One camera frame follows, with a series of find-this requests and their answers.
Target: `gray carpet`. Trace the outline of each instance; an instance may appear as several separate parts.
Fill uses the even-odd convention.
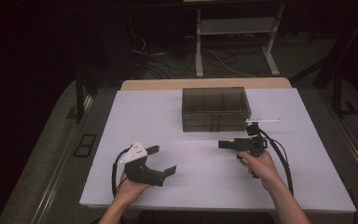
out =
[[[227,58],[232,63],[231,68],[258,77],[269,77],[269,70],[259,51],[265,39],[258,37],[247,41],[249,46],[241,46],[243,49],[240,49],[240,54]],[[278,38],[272,54],[283,77],[290,77],[319,61],[335,43],[334,39],[317,39],[312,45],[308,41],[309,37],[306,35]],[[213,52],[216,52],[220,58],[230,55],[224,51],[219,52],[218,46],[213,46],[213,41],[209,43],[210,45],[206,47],[213,49]],[[236,52],[238,47],[225,49],[229,49],[232,53],[232,50]],[[191,53],[188,52],[186,57],[167,55],[163,59],[165,64],[161,61],[148,64],[163,70],[171,78],[195,76]],[[209,62],[204,61],[205,77],[244,77],[244,75],[228,71],[219,62],[213,61],[212,56],[209,60]],[[159,70],[154,70],[146,69],[145,78],[157,78],[158,74],[164,75]],[[350,145],[340,129],[342,120],[337,121],[334,113],[331,112],[331,90],[318,91],[311,85],[316,74],[317,72],[304,77],[295,83],[294,87],[299,90],[328,155],[346,186],[353,192],[358,207],[358,161],[353,156]],[[92,105],[82,121],[75,123],[73,119],[66,118],[67,112],[76,102],[74,84],[68,87],[52,112],[35,146],[34,154],[1,216],[0,223],[31,223],[43,199],[44,190],[48,187],[53,189],[53,200],[46,203],[44,210],[38,210],[44,211],[37,216],[40,223],[90,223],[103,214],[103,209],[90,209],[79,205],[78,202],[115,93],[116,89],[113,88],[101,89],[98,95],[92,96]],[[344,99],[351,101],[358,110],[358,94],[351,84],[346,82],[344,83]],[[344,121],[358,139],[358,115],[346,116]],[[83,134],[96,134],[97,136],[91,154],[88,158],[73,157],[72,153],[76,150]],[[62,155],[66,155],[67,160],[61,160]],[[55,172],[56,167],[62,168],[62,171]],[[58,177],[57,181],[50,183],[49,180],[54,176]],[[353,221],[353,214],[312,213],[308,215],[312,223],[346,224]]]

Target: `white table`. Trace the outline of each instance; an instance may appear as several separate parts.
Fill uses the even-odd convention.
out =
[[[296,89],[246,89],[251,119],[281,119],[260,128],[286,149],[295,196],[306,211],[352,213],[355,210],[335,167],[316,133]],[[163,171],[177,165],[163,187],[148,189],[133,205],[141,209],[268,211],[274,205],[260,180],[247,174],[232,150],[218,140],[245,137],[242,132],[183,133],[182,91],[119,91],[103,132],[80,203],[111,203],[112,163],[136,141],[160,146],[146,165]],[[278,171],[282,165],[271,147]],[[123,166],[119,165],[117,178]]]

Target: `dark background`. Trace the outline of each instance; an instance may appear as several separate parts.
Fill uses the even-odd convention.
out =
[[[280,35],[337,35],[358,22],[358,1],[314,3],[287,6]],[[183,13],[138,11],[142,22],[134,25],[128,13],[68,15],[57,1],[0,1],[0,213],[65,88],[80,75],[90,92],[137,78],[131,34],[153,38],[164,30],[180,41],[194,15]],[[358,41],[344,60],[339,71],[358,88]]]

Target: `right hand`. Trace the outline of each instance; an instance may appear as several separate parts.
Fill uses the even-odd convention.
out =
[[[261,178],[261,184],[267,191],[277,187],[283,181],[279,176],[271,155],[264,150],[260,157],[253,157],[246,151],[237,151],[237,155],[248,161],[248,172],[255,172]]]

